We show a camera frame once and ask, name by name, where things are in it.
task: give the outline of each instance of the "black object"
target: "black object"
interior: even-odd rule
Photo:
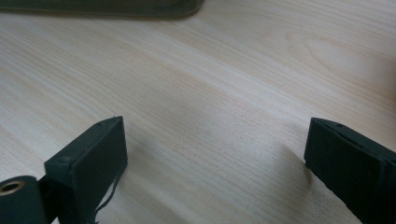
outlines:
[[[0,8],[90,14],[181,17],[198,10],[204,0],[2,0]]]
[[[0,223],[94,223],[127,162],[122,117],[100,121],[46,161],[38,182],[26,175],[0,183]]]
[[[362,223],[395,223],[395,152],[342,124],[312,118],[304,158]]]

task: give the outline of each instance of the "wood grain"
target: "wood grain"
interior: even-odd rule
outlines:
[[[124,116],[101,223],[359,223],[304,168],[311,117],[396,150],[396,2],[207,0],[175,20],[0,12],[0,179]]]

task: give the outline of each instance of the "light wood surface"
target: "light wood surface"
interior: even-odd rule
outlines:
[[[309,170],[311,117],[396,150],[396,2],[207,0],[176,20],[0,12],[0,179],[124,116],[100,223],[360,223]]]

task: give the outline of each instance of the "wooden table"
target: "wooden table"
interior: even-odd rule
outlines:
[[[123,116],[100,223],[360,223],[304,167],[311,117],[396,150],[396,2],[207,0],[175,20],[0,12],[0,179]]]

